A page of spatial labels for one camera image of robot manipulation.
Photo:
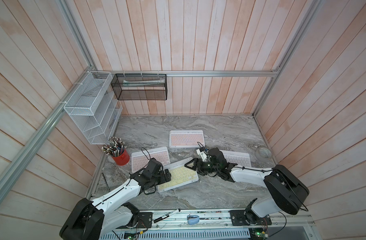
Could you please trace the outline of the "yellow key keyboard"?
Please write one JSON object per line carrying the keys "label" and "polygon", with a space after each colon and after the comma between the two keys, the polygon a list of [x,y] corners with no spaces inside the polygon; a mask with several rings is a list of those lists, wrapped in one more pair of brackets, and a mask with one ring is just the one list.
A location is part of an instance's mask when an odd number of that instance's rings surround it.
{"label": "yellow key keyboard", "polygon": [[171,181],[158,185],[157,191],[159,193],[176,189],[199,180],[198,173],[185,167],[185,164],[193,160],[192,157],[166,165],[165,170],[171,174]]}

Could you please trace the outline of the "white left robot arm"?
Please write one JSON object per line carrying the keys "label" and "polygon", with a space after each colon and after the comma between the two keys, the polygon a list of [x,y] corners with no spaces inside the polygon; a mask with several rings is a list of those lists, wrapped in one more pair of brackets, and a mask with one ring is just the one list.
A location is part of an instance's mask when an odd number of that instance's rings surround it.
{"label": "white left robot arm", "polygon": [[128,225],[138,209],[129,201],[141,193],[171,181],[171,173],[151,158],[121,186],[93,200],[81,199],[59,232],[64,240],[98,240],[114,229]]}

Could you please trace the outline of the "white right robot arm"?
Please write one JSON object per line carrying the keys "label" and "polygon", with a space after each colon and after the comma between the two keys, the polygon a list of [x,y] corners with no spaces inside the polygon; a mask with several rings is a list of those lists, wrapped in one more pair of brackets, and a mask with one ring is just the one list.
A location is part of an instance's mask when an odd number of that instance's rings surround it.
{"label": "white right robot arm", "polygon": [[253,199],[239,218],[232,213],[231,217],[242,225],[257,225],[269,216],[280,211],[296,215],[300,210],[308,211],[304,203],[309,189],[285,166],[276,165],[273,168],[247,168],[237,163],[229,162],[219,148],[197,150],[199,158],[194,158],[185,167],[207,176],[212,173],[221,179],[232,183],[249,183],[268,189],[270,196],[258,200]]}

